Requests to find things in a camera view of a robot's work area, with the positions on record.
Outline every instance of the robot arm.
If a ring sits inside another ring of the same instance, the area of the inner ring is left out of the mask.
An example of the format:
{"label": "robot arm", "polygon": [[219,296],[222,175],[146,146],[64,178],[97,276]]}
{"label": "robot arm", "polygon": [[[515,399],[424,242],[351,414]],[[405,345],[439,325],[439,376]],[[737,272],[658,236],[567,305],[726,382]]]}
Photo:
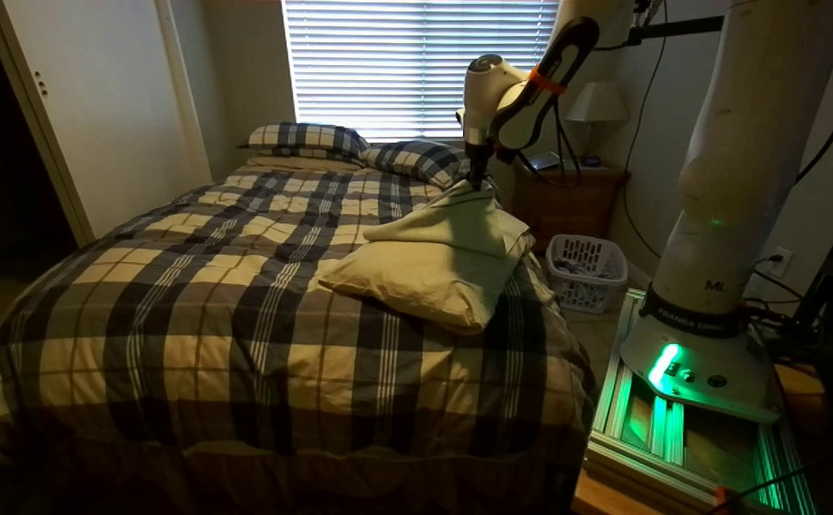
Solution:
{"label": "robot arm", "polygon": [[[501,57],[466,70],[465,140],[479,188],[492,153],[539,136],[595,43],[627,36],[634,0],[567,0],[535,70]],[[667,398],[773,419],[767,361],[744,335],[743,291],[794,185],[833,69],[833,0],[730,0],[698,122],[680,175],[683,212],[622,361]]]}
{"label": "robot arm", "polygon": [[481,185],[492,153],[509,163],[535,143],[545,115],[600,43],[625,43],[634,12],[657,6],[658,0],[564,0],[551,47],[532,70],[509,65],[501,53],[472,60],[462,117],[472,185]]}
{"label": "robot arm", "polygon": [[575,76],[595,40],[600,23],[578,16],[560,27],[532,70],[512,69],[501,53],[481,53],[469,63],[465,86],[465,143],[477,188],[485,183],[492,153],[512,159],[519,148],[535,143],[545,115],[571,76]]}

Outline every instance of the wooden nightstand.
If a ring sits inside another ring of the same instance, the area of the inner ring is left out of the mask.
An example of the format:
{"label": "wooden nightstand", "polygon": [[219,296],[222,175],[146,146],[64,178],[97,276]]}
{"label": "wooden nightstand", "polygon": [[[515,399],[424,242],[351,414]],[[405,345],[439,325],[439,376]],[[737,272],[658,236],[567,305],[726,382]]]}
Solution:
{"label": "wooden nightstand", "polygon": [[539,169],[515,163],[509,212],[522,218],[535,252],[545,252],[554,233],[594,233],[611,232],[612,205],[627,175],[612,166]]}

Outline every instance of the plaid comforter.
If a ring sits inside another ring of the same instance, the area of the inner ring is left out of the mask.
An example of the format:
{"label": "plaid comforter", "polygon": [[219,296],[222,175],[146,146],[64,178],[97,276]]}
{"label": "plaid comforter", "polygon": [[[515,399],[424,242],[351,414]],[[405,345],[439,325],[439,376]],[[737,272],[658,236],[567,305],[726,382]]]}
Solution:
{"label": "plaid comforter", "polygon": [[0,325],[0,458],[56,437],[515,454],[588,434],[588,356],[519,265],[485,338],[316,276],[441,188],[255,158],[73,255]]}

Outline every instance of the green led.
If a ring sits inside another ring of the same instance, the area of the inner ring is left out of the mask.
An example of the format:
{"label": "green led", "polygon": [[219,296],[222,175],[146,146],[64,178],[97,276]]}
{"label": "green led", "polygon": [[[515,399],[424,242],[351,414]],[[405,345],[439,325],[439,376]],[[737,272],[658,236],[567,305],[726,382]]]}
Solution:
{"label": "green led", "polygon": [[683,351],[680,342],[667,342],[667,345],[661,349],[661,355],[657,356],[657,365],[653,365],[650,374],[647,374],[647,381],[650,381],[653,386],[661,386],[661,382],[665,382],[665,374],[667,374],[667,368],[674,365],[674,361],[680,356],[680,351]]}

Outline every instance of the white blinds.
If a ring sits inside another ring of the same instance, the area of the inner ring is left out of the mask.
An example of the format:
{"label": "white blinds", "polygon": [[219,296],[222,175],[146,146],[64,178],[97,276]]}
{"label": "white blinds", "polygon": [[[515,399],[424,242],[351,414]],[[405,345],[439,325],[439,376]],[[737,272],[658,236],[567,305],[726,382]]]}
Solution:
{"label": "white blinds", "polygon": [[295,112],[366,140],[458,136],[479,53],[532,69],[560,0],[283,0]]}

